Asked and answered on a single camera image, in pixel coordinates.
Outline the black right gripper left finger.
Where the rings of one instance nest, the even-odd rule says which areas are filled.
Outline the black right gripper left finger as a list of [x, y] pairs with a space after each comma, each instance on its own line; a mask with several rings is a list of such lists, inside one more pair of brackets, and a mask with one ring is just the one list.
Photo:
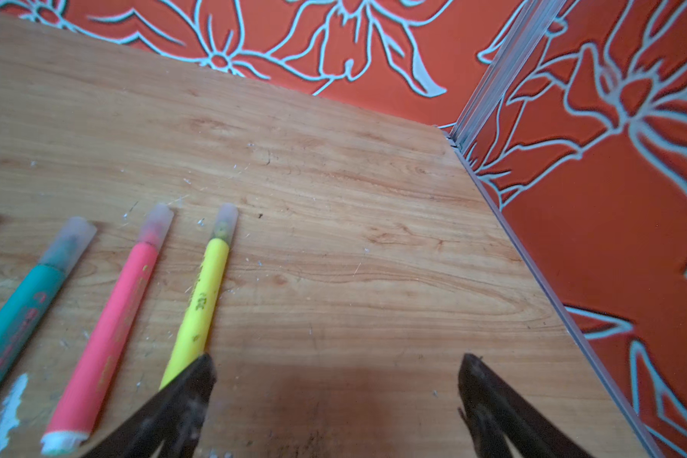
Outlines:
[[206, 418], [217, 373], [202, 354], [87, 457], [191, 457]]

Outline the yellow highlighter pen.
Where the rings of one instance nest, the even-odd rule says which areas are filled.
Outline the yellow highlighter pen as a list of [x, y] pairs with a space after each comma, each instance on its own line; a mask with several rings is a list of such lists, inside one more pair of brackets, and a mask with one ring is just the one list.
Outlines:
[[160, 389], [169, 385], [204, 353], [229, 251], [229, 243], [224, 239], [213, 238], [206, 245], [200, 271], [181, 321], [170, 360], [164, 370]]

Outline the green marker pen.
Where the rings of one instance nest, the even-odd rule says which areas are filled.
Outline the green marker pen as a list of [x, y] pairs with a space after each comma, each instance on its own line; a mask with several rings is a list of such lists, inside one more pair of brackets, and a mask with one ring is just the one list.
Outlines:
[[0, 384], [66, 278], [65, 272], [40, 264], [0, 309]]

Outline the translucent frosted pen cap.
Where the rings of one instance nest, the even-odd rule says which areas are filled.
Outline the translucent frosted pen cap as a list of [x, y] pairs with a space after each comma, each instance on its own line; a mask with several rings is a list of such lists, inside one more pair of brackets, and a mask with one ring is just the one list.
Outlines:
[[231, 245], [236, 232], [239, 210], [232, 203], [225, 203], [219, 208], [216, 220], [213, 225], [211, 239], [223, 240], [227, 245]]

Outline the pink highlighter pen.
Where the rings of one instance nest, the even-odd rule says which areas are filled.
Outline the pink highlighter pen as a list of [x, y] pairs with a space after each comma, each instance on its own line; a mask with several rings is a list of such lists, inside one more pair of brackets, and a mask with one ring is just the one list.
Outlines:
[[40, 440], [43, 455], [74, 452], [92, 434], [159, 251], [150, 242], [132, 248]]

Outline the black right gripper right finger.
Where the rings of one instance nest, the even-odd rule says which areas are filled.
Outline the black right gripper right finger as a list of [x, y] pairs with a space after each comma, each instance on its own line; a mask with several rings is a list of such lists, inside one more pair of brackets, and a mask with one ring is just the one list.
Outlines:
[[458, 372], [459, 415], [479, 457], [588, 457], [590, 454], [544, 417], [476, 355]]

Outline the translucent green marker cap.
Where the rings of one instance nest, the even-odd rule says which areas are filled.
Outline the translucent green marker cap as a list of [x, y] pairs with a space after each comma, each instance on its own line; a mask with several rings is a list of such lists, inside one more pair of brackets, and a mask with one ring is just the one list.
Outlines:
[[97, 234], [97, 227], [82, 217], [72, 217], [58, 232], [51, 246], [39, 259], [39, 265], [53, 267], [69, 275]]

